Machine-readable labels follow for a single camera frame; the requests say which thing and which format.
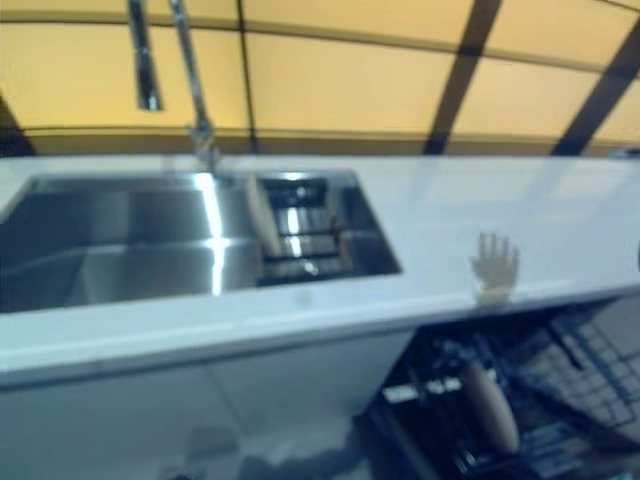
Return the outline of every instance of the stainless steel sink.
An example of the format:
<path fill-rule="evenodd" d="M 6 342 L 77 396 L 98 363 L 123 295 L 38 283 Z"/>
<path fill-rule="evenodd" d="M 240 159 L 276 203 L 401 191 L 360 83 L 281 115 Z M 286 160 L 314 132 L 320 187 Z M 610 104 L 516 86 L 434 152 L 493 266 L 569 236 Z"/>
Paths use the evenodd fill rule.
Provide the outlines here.
<path fill-rule="evenodd" d="M 2 311 L 399 271 L 352 174 L 260 182 L 280 256 L 256 233 L 246 176 L 34 179 L 0 224 Z"/>

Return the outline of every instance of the white cabinet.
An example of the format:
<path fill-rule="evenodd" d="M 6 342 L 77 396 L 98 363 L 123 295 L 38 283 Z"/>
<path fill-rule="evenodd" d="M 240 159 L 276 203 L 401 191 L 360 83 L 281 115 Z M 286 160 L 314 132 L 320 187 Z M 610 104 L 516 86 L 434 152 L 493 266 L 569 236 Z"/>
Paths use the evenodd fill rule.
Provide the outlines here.
<path fill-rule="evenodd" d="M 341 448 L 411 332 L 0 396 L 0 478 L 236 479 Z"/>
<path fill-rule="evenodd" d="M 235 432 L 202 367 L 3 394 L 0 478 L 159 480 L 189 455 L 229 457 Z"/>
<path fill-rule="evenodd" d="M 211 364 L 248 438 L 309 434 L 363 411 L 412 332 L 341 340 Z"/>

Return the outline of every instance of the cabinet door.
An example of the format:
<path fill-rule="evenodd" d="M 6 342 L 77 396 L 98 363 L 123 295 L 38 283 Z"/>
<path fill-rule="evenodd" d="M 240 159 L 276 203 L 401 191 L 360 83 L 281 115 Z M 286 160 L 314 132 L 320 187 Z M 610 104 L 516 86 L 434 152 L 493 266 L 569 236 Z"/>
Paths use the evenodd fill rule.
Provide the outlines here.
<path fill-rule="evenodd" d="M 226 471 L 239 462 L 234 420 L 201 367 L 12 392 L 0 417 L 3 479 L 160 480 L 198 454 L 226 457 Z"/>
<path fill-rule="evenodd" d="M 361 413 L 411 335 L 312 345 L 209 368 L 248 436 L 308 432 Z"/>

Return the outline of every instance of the yellow wall panel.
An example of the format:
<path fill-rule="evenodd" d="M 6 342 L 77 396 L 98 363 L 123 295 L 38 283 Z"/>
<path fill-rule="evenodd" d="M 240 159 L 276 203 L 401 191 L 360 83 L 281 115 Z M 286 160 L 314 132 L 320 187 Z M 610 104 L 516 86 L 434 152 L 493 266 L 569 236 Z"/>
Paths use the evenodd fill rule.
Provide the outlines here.
<path fill-rule="evenodd" d="M 598 78 L 586 72 L 483 59 L 453 133 L 560 137 Z"/>
<path fill-rule="evenodd" d="M 238 17 L 235 0 L 185 0 L 190 17 L 233 20 Z M 149 15 L 169 17 L 168 0 L 146 0 Z M 126 0 L 2 0 L 0 19 L 101 18 L 126 20 Z"/>
<path fill-rule="evenodd" d="M 471 0 L 244 0 L 248 22 L 457 44 Z"/>
<path fill-rule="evenodd" d="M 259 129 L 415 133 L 431 126 L 453 55 L 250 34 Z"/>
<path fill-rule="evenodd" d="M 507 0 L 486 48 L 604 69 L 638 14 L 588 0 Z"/>
<path fill-rule="evenodd" d="M 615 0 L 615 3 L 640 10 L 640 0 Z"/>
<path fill-rule="evenodd" d="M 629 85 L 593 139 L 640 146 L 640 80 Z"/>
<path fill-rule="evenodd" d="M 238 35 L 194 30 L 192 38 L 213 120 L 220 127 L 246 127 Z M 175 31 L 154 27 L 151 44 L 162 112 L 137 108 L 126 26 L 3 25 L 0 91 L 24 129 L 191 123 L 194 114 Z"/>

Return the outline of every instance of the dish rack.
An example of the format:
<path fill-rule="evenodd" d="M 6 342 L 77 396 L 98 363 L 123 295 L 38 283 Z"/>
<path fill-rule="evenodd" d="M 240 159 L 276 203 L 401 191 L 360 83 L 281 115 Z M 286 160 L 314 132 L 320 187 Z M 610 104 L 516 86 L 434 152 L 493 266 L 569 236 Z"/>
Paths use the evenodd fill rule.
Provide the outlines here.
<path fill-rule="evenodd" d="M 590 451 L 640 451 L 618 433 L 636 420 L 640 376 L 592 321 L 605 303 L 425 327 L 374 405 L 388 412 L 443 478 L 557 478 Z M 486 439 L 458 378 L 480 362 L 513 411 L 516 455 Z"/>

